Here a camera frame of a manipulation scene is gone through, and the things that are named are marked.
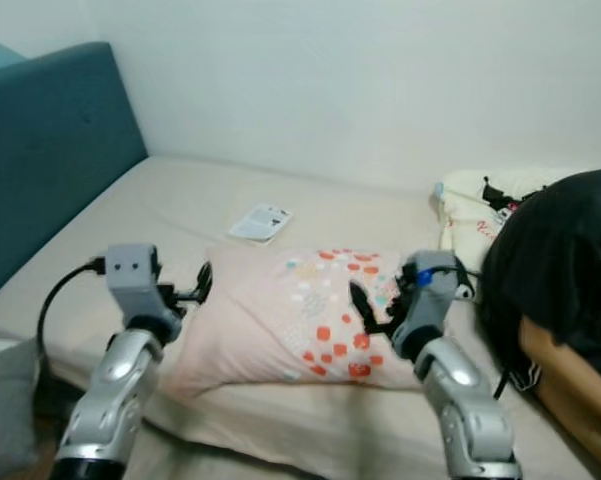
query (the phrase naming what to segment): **upholstered headboard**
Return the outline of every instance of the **upholstered headboard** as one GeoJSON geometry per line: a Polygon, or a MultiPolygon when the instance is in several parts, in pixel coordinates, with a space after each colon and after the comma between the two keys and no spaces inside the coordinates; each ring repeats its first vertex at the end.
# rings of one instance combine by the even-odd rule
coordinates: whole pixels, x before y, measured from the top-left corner
{"type": "Polygon", "coordinates": [[[0,69],[0,287],[146,156],[108,44],[0,69]]]}

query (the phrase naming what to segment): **pillowcase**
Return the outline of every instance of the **pillowcase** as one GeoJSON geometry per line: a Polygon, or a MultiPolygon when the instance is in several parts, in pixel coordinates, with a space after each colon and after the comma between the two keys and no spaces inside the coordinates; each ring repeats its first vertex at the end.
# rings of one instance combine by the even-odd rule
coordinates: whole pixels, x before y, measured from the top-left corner
{"type": "Polygon", "coordinates": [[[465,267],[480,270],[487,251],[506,221],[482,199],[484,177],[489,184],[516,199],[569,175],[575,168],[523,168],[503,171],[458,170],[436,188],[440,200],[440,249],[453,250],[465,267]]]}
{"type": "Polygon", "coordinates": [[[0,479],[37,461],[33,394],[35,340],[0,352],[0,479]]]}
{"type": "Polygon", "coordinates": [[[349,281],[379,322],[396,294],[399,252],[225,246],[207,252],[211,293],[184,332],[169,384],[191,397],[227,383],[359,383],[420,389],[384,335],[364,333],[349,281]]]}

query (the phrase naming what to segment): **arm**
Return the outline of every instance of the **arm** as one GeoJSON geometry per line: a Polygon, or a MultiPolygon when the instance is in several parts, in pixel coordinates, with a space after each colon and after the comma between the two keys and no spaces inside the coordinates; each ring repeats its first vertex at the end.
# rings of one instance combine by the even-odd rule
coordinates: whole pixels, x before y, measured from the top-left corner
{"type": "Polygon", "coordinates": [[[601,418],[601,376],[580,355],[568,345],[556,346],[551,333],[527,316],[520,324],[520,346],[554,382],[601,418]]]}
{"type": "Polygon", "coordinates": [[[601,464],[601,420],[582,408],[564,388],[543,375],[535,388],[544,406],[601,464]]]}

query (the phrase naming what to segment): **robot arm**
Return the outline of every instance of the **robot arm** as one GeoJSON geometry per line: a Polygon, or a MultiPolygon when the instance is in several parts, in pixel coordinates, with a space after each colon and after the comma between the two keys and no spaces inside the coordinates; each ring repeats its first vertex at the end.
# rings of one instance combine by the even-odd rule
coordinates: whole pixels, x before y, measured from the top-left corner
{"type": "Polygon", "coordinates": [[[454,480],[518,480],[509,420],[491,396],[489,382],[451,339],[443,336],[445,316],[470,283],[452,252],[420,251],[396,278],[399,295],[378,324],[361,287],[351,284],[354,305],[367,333],[384,333],[395,352],[411,360],[427,401],[440,421],[449,476],[454,480]]]}
{"type": "Polygon", "coordinates": [[[111,247],[105,266],[125,330],[110,341],[89,389],[71,414],[52,480],[122,478],[143,406],[157,385],[163,348],[180,333],[186,310],[179,302],[201,304],[211,288],[209,264],[198,275],[198,288],[186,294],[158,284],[160,265],[152,245],[111,247]]]}

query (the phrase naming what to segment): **person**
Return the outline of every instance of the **person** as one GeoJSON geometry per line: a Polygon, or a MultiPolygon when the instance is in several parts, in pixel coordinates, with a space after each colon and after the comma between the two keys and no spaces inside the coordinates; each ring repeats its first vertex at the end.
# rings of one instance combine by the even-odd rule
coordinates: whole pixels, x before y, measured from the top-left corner
{"type": "Polygon", "coordinates": [[[510,382],[601,463],[601,170],[525,201],[489,249],[479,320],[510,382]]]}

